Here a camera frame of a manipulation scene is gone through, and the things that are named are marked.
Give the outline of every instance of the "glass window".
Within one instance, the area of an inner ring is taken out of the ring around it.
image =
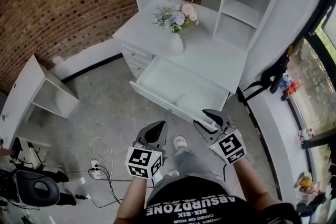
[[[288,73],[301,84],[293,98],[306,125],[312,127],[315,134],[335,128],[336,92],[323,63],[306,39],[290,56]]]
[[[324,21],[325,18],[315,29],[314,34],[322,41],[336,63],[336,49],[323,30]],[[297,79],[301,84],[301,88],[293,94],[293,98],[306,126],[313,128],[315,135],[336,129],[336,91],[321,59],[305,38],[290,56],[288,73],[292,79]],[[326,223],[336,209],[336,199],[330,200],[328,197],[331,178],[328,171],[331,165],[330,151],[327,145],[313,147],[311,150],[317,181],[320,182],[321,190],[327,192],[328,199],[317,209],[314,221]]]

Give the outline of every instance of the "white cube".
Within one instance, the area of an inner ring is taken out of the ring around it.
[[[238,129],[211,145],[210,149],[228,165],[246,155],[245,144]]]
[[[131,176],[152,179],[163,165],[162,152],[130,146],[125,164]]]

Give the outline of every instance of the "white vase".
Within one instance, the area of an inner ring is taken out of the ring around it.
[[[181,55],[184,50],[183,41],[181,39],[181,36],[179,34],[173,34],[173,37],[171,39],[170,43],[170,51],[172,55]]]

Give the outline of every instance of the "flower bouquet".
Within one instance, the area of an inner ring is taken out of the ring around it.
[[[198,18],[191,4],[182,4],[176,9],[171,7],[158,7],[159,13],[155,14],[154,23],[164,26],[172,33],[181,33],[193,25],[198,25]]]

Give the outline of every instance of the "black chair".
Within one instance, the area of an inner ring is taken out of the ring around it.
[[[58,203],[60,191],[54,180],[46,175],[17,170],[14,174],[20,202],[30,206],[51,206]]]

